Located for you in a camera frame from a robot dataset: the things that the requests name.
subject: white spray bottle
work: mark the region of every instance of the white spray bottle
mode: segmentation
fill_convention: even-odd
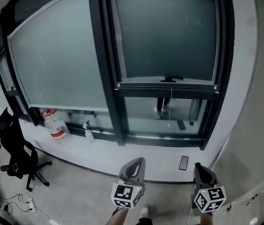
[[[95,139],[94,139],[94,136],[93,136],[93,134],[91,133],[91,131],[88,129],[87,126],[90,126],[90,124],[89,124],[89,120],[88,120],[87,122],[84,123],[83,128],[84,128],[84,130],[85,130],[85,136],[88,138],[88,140],[89,140],[90,142],[93,142],[93,141],[95,140]]]

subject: plastic water bottle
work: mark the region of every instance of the plastic water bottle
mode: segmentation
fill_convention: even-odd
[[[92,142],[95,141],[95,139],[94,139],[94,136],[93,136],[93,134],[91,133],[91,131],[88,129],[88,126],[90,126],[90,124],[89,124],[89,120],[88,120],[86,123],[84,123],[83,128],[84,128],[84,130],[85,130],[85,136],[86,136],[87,139],[92,143]]]
[[[44,126],[48,129],[52,138],[59,143],[66,143],[69,139],[70,131],[68,130],[66,123],[56,113],[57,109],[53,112],[51,109],[46,109],[41,115],[45,115]]]

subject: white sneaker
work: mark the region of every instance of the white sneaker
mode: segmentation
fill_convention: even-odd
[[[156,113],[156,119],[161,119],[161,117],[162,117],[162,113],[161,113],[161,111],[158,111],[157,110],[157,108],[155,108],[155,113]]]
[[[163,104],[162,113],[163,114],[168,114],[168,106],[166,104]]]
[[[139,218],[149,218],[149,207],[145,206],[140,209]]]

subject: office chair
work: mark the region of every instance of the office chair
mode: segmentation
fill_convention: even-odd
[[[45,186],[49,186],[41,174],[37,171],[46,165],[52,165],[52,162],[46,162],[41,165],[38,163],[38,155],[31,143],[25,140],[19,120],[16,116],[11,116],[7,108],[0,116],[0,135],[1,145],[11,155],[9,165],[1,166],[1,171],[7,172],[9,176],[16,176],[19,179],[28,174],[26,189],[32,191],[29,187],[31,179],[37,177]],[[31,156],[26,152],[24,147],[31,150]]]

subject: black smartphone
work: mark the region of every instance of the black smartphone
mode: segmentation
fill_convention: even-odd
[[[185,130],[186,129],[186,127],[185,127],[185,125],[184,125],[182,120],[177,120],[177,123],[178,123],[178,126],[179,126],[180,130]]]
[[[188,165],[188,159],[189,159],[189,157],[182,156],[180,166],[179,166],[180,170],[186,171],[187,165]]]

